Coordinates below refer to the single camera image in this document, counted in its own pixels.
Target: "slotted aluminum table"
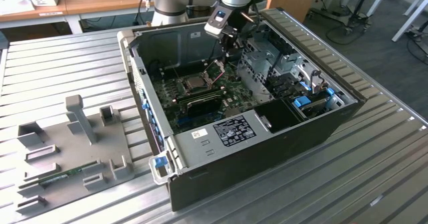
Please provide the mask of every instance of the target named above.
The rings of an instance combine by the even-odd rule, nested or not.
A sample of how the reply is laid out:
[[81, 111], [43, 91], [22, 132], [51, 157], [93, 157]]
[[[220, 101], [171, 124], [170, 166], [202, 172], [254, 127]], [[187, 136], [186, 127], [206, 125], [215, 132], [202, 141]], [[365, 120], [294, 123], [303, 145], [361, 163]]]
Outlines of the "slotted aluminum table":
[[131, 181], [24, 223], [422, 223], [428, 221], [426, 122], [286, 14], [282, 26], [369, 98], [329, 140], [219, 195], [171, 212], [155, 185], [151, 155], [127, 82], [116, 32], [12, 43], [1, 55], [0, 222], [16, 220], [16, 160], [22, 151], [10, 127], [65, 121], [63, 97], [80, 94], [92, 114], [120, 109], [136, 170]]

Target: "power supply label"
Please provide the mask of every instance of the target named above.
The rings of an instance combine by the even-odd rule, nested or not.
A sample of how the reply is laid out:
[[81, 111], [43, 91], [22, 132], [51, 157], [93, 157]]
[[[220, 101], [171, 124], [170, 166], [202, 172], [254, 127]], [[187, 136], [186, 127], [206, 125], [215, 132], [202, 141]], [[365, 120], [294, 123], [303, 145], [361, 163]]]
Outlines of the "power supply label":
[[214, 129], [224, 146], [232, 146], [257, 136], [243, 116], [215, 124]]

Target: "motherboard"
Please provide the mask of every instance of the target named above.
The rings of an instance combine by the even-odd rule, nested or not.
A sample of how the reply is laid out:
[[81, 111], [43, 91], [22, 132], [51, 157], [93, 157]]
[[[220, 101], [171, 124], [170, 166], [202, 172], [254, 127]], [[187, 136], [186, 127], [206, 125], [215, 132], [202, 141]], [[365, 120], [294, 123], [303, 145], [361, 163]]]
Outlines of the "motherboard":
[[215, 60], [203, 72], [152, 81], [175, 134], [228, 118], [258, 104], [235, 68], [234, 64], [223, 65]]

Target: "circuit board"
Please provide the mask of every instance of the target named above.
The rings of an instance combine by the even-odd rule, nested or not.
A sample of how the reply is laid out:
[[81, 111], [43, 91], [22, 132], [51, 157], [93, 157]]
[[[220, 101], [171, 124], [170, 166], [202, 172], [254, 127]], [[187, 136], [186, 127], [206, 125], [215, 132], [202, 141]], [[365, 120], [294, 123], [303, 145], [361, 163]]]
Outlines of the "circuit board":
[[[211, 86], [206, 81], [202, 81], [203, 73], [152, 82], [175, 134], [231, 117], [258, 104], [251, 91], [241, 82], [232, 66], [224, 65], [223, 70], [222, 73], [216, 65], [208, 67], [207, 81], [216, 79]], [[216, 98], [219, 108], [215, 107], [215, 111], [190, 117], [190, 114], [184, 113], [183, 107], [208, 98]]]

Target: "blue latch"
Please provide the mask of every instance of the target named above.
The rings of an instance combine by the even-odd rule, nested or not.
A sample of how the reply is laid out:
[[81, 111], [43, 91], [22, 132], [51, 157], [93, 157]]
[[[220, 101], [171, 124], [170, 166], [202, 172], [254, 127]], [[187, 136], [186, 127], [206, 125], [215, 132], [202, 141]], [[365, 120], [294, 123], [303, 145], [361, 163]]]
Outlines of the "blue latch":
[[155, 168], [159, 168], [159, 167], [162, 167], [162, 166], [166, 166], [167, 165], [167, 158], [166, 158], [166, 156], [162, 156], [162, 157], [158, 157], [158, 158], [155, 158]]
[[326, 89], [326, 92], [327, 92], [327, 94], [331, 96], [331, 95], [334, 94], [334, 89], [327, 88], [327, 89]]
[[148, 102], [147, 102], [147, 100], [143, 100], [142, 107], [143, 107], [143, 108], [142, 108], [143, 110], [148, 108]]
[[294, 104], [299, 108], [301, 106], [310, 104], [310, 99], [306, 96], [299, 96], [294, 99]]
[[310, 88], [310, 86], [306, 85], [306, 83], [305, 83], [303, 81], [301, 81], [299, 84], [305, 87], [305, 89], [306, 89], [307, 91], [313, 90], [313, 89]]

